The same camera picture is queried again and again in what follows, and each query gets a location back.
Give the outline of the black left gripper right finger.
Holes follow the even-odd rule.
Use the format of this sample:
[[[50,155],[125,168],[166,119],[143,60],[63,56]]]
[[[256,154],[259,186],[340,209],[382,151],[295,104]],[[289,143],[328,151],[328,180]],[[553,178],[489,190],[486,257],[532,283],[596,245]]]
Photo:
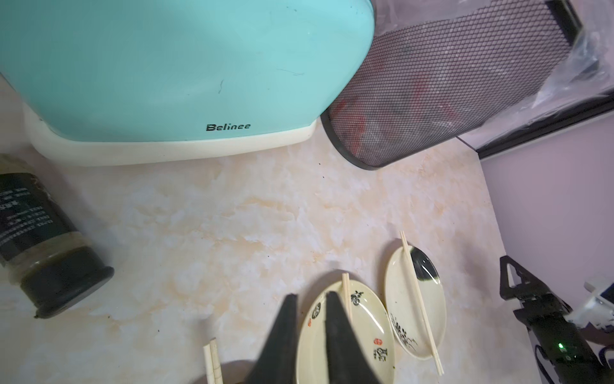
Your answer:
[[[326,356],[330,383],[379,383],[369,367],[338,293],[326,294]]]

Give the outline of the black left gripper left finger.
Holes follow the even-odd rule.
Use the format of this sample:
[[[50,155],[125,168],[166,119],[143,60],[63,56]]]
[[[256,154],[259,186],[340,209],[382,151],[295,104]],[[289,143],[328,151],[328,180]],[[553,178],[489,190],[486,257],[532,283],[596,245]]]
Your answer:
[[[245,383],[293,383],[297,353],[296,294],[284,298],[273,327]]]

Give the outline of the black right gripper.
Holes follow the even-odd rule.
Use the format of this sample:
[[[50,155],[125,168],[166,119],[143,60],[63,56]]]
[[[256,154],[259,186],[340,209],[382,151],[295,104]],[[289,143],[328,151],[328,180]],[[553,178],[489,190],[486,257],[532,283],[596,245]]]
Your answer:
[[[516,319],[537,334],[573,335],[573,325],[564,317],[572,307],[555,294],[536,276],[510,256],[500,258],[500,297],[518,299],[521,309],[513,313]]]

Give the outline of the bare wooden chopsticks pair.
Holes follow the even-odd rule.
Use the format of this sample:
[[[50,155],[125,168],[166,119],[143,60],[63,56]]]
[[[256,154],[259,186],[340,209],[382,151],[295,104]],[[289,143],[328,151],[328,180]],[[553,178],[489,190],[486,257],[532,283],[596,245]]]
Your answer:
[[[437,369],[437,373],[439,376],[443,376],[445,374],[444,371],[444,367],[442,365],[441,362],[441,358],[437,349],[437,344],[435,341],[435,338],[433,337],[433,331],[432,328],[430,326],[430,322],[429,322],[429,317],[428,317],[428,313],[427,310],[425,308],[425,302],[424,299],[422,297],[421,294],[421,288],[419,285],[419,280],[417,278],[417,273],[413,264],[413,258],[411,255],[411,251],[409,249],[409,243],[407,242],[407,238],[405,236],[405,232],[403,230],[400,230],[400,236],[401,236],[401,242],[402,242],[402,248],[403,251],[405,253],[406,258],[408,259],[408,264],[409,264],[409,281],[410,281],[410,285],[412,286],[413,290],[415,291],[415,297],[417,300],[417,305],[421,314],[421,318],[422,321],[424,323],[425,329],[426,329],[426,333],[428,336],[428,340],[429,340],[429,345],[430,345],[430,349],[431,349],[431,353],[433,356],[433,360],[435,362],[435,366]]]

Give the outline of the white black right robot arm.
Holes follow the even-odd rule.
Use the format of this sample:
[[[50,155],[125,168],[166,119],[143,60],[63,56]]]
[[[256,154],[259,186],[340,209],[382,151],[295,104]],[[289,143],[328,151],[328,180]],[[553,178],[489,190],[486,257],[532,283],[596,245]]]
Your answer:
[[[613,382],[613,367],[606,359],[613,345],[597,355],[580,332],[589,324],[601,331],[613,330],[613,285],[589,289],[585,305],[573,310],[514,259],[500,258],[500,297],[520,302],[521,308],[513,313],[535,335],[534,354],[553,365],[560,383]]]

